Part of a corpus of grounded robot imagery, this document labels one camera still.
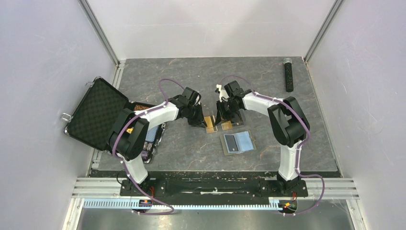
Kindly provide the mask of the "clear plastic card box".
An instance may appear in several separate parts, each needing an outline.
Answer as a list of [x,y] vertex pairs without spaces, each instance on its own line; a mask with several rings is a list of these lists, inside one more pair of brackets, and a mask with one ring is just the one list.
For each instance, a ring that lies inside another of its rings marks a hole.
[[220,131],[229,131],[244,126],[245,117],[242,112],[238,112],[232,120],[221,120],[216,123],[216,113],[209,110],[203,111],[204,121],[207,125],[205,131],[207,134],[213,134]]

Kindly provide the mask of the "gold striped credit card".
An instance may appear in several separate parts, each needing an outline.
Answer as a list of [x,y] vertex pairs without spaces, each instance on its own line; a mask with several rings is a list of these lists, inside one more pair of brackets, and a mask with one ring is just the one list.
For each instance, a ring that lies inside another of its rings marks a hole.
[[215,126],[215,117],[213,115],[205,116],[204,121],[206,123],[206,133],[211,134],[218,131],[217,126]]

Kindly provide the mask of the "black VIP credit card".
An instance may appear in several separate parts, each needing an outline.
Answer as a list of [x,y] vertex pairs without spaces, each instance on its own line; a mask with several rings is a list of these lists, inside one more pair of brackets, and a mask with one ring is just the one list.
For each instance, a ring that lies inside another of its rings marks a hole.
[[225,134],[224,141],[227,149],[227,153],[237,153],[239,152],[236,137],[234,135]]

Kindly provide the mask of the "grey card holder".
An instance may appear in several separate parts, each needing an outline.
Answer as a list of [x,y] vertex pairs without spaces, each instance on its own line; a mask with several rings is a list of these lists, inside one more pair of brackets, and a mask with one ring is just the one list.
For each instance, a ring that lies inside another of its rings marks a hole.
[[256,144],[255,144],[255,139],[250,131],[243,131],[243,132],[238,132],[230,135],[234,135],[237,140],[239,152],[237,153],[227,153],[225,141],[224,141],[224,135],[220,135],[220,141],[222,144],[223,152],[224,155],[229,156],[229,155],[237,155],[237,154],[242,154],[245,152],[249,151],[254,151],[256,150]]

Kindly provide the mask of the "black glitter microphone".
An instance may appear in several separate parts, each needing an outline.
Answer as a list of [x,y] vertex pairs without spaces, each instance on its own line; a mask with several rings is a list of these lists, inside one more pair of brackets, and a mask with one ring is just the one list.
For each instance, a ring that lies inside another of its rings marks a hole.
[[285,90],[287,92],[292,92],[294,90],[293,86],[293,70],[292,70],[292,59],[289,57],[286,57],[283,60],[283,66],[284,66],[284,85],[285,85]]

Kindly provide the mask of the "gold VIP credit card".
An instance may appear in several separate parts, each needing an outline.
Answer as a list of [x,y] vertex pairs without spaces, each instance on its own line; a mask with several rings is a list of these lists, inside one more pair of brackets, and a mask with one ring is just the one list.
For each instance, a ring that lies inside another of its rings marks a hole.
[[223,131],[233,129],[232,122],[231,122],[231,121],[224,121],[224,122],[221,124],[221,128],[222,128]]

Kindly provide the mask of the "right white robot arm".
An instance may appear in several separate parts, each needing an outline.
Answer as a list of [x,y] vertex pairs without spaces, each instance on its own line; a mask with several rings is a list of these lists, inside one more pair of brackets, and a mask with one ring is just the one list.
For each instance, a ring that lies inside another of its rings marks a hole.
[[274,137],[281,147],[281,160],[277,174],[277,191],[290,195],[299,183],[300,153],[310,125],[298,101],[294,97],[272,98],[254,90],[243,90],[237,81],[222,86],[216,85],[219,100],[216,103],[215,124],[231,121],[239,110],[248,110],[266,115],[271,124]]

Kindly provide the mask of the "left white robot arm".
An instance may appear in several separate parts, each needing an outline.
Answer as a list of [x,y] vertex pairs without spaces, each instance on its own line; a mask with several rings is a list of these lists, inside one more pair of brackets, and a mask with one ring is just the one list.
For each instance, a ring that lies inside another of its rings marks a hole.
[[182,94],[167,98],[161,104],[146,110],[124,109],[116,119],[107,139],[114,157],[121,161],[127,177],[133,182],[132,189],[138,195],[150,190],[148,172],[144,166],[141,152],[147,133],[163,123],[181,118],[192,127],[207,126],[201,105],[202,96],[186,87]]

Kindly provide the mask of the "blue playing card deck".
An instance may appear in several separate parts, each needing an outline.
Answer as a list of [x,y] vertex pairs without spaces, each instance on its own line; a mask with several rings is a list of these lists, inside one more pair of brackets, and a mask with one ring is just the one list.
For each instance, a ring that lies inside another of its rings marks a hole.
[[149,131],[147,131],[146,142],[154,143],[158,131],[159,131],[159,126],[155,126],[155,127],[151,128]]

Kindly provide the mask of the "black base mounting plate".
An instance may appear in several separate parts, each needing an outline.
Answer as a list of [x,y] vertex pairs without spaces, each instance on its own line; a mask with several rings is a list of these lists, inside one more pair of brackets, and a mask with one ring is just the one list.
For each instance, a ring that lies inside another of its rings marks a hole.
[[270,197],[308,196],[304,180],[284,189],[272,171],[150,171],[140,188],[170,205],[265,204]]

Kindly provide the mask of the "black poker chip case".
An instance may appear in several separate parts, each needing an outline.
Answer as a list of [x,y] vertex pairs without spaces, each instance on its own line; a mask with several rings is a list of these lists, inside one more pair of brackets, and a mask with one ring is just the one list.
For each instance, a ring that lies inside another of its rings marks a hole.
[[130,101],[110,83],[96,77],[75,109],[64,132],[96,150],[112,152],[120,129],[153,105]]

